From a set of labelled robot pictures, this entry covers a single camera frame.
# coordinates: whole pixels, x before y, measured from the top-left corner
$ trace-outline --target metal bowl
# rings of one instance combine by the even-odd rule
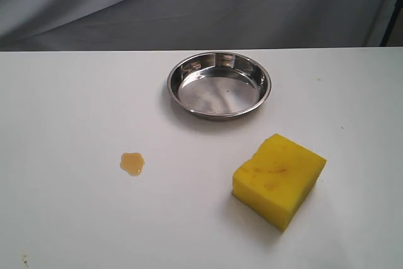
[[[271,80],[257,62],[227,52],[202,53],[177,64],[167,79],[171,98],[201,118],[243,116],[269,96]]]

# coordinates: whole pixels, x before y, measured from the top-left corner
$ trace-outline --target sponge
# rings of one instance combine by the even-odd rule
[[[326,160],[275,134],[234,173],[232,194],[284,231]]]

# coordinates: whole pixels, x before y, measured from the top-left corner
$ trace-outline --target white tabletop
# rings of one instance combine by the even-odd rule
[[[399,268],[403,48],[237,52],[273,90],[232,122],[170,103],[197,52],[1,53],[0,268]],[[274,133],[328,159],[283,234],[230,194]]]

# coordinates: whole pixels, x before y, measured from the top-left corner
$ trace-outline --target gray backdrop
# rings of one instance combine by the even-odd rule
[[[3,50],[373,46],[382,39],[394,2],[0,0],[0,45]]]

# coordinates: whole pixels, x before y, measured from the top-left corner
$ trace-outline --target honey puddle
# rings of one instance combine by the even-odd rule
[[[141,174],[144,164],[145,161],[142,155],[138,152],[133,152],[131,154],[124,153],[120,160],[120,168],[127,171],[130,176],[138,176]]]

